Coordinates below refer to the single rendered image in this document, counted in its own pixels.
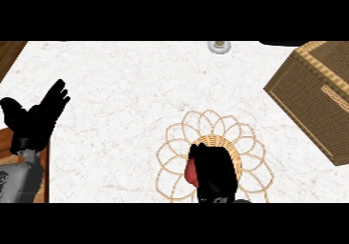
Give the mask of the red bell pepper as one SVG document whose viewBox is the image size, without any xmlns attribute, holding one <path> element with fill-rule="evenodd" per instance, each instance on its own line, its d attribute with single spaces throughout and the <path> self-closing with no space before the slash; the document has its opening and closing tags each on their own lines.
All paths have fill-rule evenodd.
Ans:
<svg viewBox="0 0 349 244">
<path fill-rule="evenodd" d="M 187 170 L 186 170 L 186 179 L 194 187 L 199 187 L 197 171 L 196 171 L 196 165 L 194 165 L 193 158 L 188 160 L 188 165 L 187 165 Z"/>
</svg>

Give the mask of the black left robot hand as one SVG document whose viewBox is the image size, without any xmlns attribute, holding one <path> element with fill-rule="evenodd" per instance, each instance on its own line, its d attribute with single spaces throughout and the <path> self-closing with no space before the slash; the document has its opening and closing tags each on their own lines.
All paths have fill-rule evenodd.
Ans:
<svg viewBox="0 0 349 244">
<path fill-rule="evenodd" d="M 42 103 L 35 105 L 30 110 L 26 110 L 11 97 L 0 100 L 5 123 L 15 133 L 12 154 L 18 154 L 24 150 L 41 152 L 45 149 L 70 100 L 63 79 L 51 87 Z"/>
</svg>

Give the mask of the grey round knob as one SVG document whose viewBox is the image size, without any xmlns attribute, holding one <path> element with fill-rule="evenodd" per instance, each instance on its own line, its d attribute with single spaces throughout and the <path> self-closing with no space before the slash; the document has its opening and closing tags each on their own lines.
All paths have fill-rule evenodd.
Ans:
<svg viewBox="0 0 349 244">
<path fill-rule="evenodd" d="M 211 41 L 208 43 L 209 50 L 215 54 L 227 54 L 231 50 L 231 42 L 230 41 Z"/>
</svg>

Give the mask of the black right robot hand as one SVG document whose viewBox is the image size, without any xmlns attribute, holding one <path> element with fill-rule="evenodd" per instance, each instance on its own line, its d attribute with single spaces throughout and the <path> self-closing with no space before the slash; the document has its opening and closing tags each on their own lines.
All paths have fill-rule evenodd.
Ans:
<svg viewBox="0 0 349 244">
<path fill-rule="evenodd" d="M 209 147 L 205 143 L 190 147 L 194 159 L 200 203 L 231 203 L 239 189 L 237 174 L 230 152 L 224 147 Z"/>
</svg>

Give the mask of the brown wicker basket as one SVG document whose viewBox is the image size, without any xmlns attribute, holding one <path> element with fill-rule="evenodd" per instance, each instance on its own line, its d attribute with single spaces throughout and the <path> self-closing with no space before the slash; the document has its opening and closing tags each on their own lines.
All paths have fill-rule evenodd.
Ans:
<svg viewBox="0 0 349 244">
<path fill-rule="evenodd" d="M 265 86 L 332 162 L 349 164 L 349 41 L 311 41 Z"/>
</svg>

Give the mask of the dark appliance edge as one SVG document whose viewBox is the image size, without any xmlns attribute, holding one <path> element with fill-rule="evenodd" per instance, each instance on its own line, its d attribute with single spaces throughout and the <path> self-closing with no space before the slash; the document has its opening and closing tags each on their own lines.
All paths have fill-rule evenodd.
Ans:
<svg viewBox="0 0 349 244">
<path fill-rule="evenodd" d="M 260 41 L 268 46 L 299 47 L 307 44 L 308 41 Z"/>
</svg>

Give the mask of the brown wooden cabinet panel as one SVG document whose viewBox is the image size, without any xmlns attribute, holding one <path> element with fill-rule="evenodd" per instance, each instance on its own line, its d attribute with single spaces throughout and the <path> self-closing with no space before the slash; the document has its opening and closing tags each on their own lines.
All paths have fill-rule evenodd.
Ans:
<svg viewBox="0 0 349 244">
<path fill-rule="evenodd" d="M 0 41 L 0 83 L 26 45 L 27 41 Z"/>
</svg>

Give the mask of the woven flower-shaped wicker placemat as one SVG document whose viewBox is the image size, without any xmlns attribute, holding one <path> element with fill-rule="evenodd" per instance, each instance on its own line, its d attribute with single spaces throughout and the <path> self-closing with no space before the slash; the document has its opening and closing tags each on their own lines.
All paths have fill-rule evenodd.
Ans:
<svg viewBox="0 0 349 244">
<path fill-rule="evenodd" d="M 224 147 L 230 153 L 239 179 L 239 194 L 246 200 L 270 200 L 276 175 L 267 161 L 267 147 L 251 124 L 215 111 L 188 111 L 180 123 L 166 128 L 157 151 L 160 171 L 156 190 L 171 202 L 194 202 L 197 189 L 187 182 L 190 146 Z"/>
</svg>

